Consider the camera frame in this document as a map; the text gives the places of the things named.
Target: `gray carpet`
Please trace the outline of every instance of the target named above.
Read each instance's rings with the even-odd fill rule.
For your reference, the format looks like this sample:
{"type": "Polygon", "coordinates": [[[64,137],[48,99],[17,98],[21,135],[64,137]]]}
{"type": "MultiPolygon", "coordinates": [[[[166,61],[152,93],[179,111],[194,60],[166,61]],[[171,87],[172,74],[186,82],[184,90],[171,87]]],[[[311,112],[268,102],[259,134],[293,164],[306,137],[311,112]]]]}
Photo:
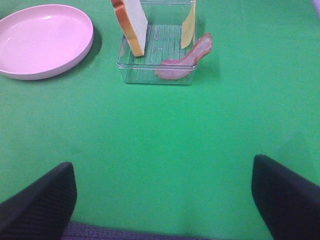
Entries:
{"type": "Polygon", "coordinates": [[[62,240],[208,240],[181,236],[167,236],[131,231],[101,228],[82,223],[70,222],[62,240]]]}

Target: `pink ham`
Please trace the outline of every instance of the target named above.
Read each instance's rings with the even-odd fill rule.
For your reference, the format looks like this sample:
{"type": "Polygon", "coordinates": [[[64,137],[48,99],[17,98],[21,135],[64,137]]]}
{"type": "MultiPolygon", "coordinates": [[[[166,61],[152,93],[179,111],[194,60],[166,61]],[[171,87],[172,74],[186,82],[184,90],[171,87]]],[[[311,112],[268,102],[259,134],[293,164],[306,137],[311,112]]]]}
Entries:
{"type": "MultiPolygon", "coordinates": [[[[161,64],[162,65],[173,65],[173,66],[192,66],[196,65],[197,62],[204,56],[209,54],[212,50],[213,37],[208,32],[196,42],[192,50],[183,58],[180,59],[166,59],[161,64]]],[[[155,74],[166,80],[177,80],[181,79],[188,74],[191,70],[170,70],[170,69],[159,69],[155,71],[155,74]]]]}

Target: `green surface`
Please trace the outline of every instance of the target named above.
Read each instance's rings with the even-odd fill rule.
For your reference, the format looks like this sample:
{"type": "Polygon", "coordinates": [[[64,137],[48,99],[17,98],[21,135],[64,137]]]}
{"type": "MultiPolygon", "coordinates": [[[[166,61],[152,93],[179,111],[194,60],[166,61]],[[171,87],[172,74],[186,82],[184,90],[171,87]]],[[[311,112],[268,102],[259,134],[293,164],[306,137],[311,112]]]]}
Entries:
{"type": "MultiPolygon", "coordinates": [[[[0,77],[0,201],[73,162],[72,220],[270,240],[251,196],[255,154],[320,183],[320,21],[309,0],[199,0],[214,50],[190,86],[125,84],[108,0],[53,1],[95,26],[88,56],[47,80],[0,77]]],[[[0,18],[45,0],[1,0],[0,18]]]]}

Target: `slice of bread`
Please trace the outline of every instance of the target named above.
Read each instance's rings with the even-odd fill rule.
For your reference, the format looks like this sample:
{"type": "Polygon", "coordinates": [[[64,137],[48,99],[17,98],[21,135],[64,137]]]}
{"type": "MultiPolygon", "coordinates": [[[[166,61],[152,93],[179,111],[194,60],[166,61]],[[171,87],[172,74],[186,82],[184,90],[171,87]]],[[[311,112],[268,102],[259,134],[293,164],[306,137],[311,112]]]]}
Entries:
{"type": "Polygon", "coordinates": [[[135,57],[145,54],[148,20],[140,0],[111,0],[124,35],[135,57]]]}

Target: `clear plastic container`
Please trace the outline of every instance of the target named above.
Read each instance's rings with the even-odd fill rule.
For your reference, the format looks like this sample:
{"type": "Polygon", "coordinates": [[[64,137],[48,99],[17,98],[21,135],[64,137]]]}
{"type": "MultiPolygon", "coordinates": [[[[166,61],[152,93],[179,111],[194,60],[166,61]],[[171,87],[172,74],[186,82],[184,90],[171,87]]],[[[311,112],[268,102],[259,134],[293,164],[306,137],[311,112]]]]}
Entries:
{"type": "Polygon", "coordinates": [[[117,65],[129,84],[189,85],[197,65],[161,65],[165,59],[183,58],[193,43],[181,49],[182,23],[191,10],[192,0],[141,0],[148,19],[144,56],[135,57],[125,36],[122,37],[117,65]],[[161,79],[156,70],[190,71],[177,79],[161,79]]]}

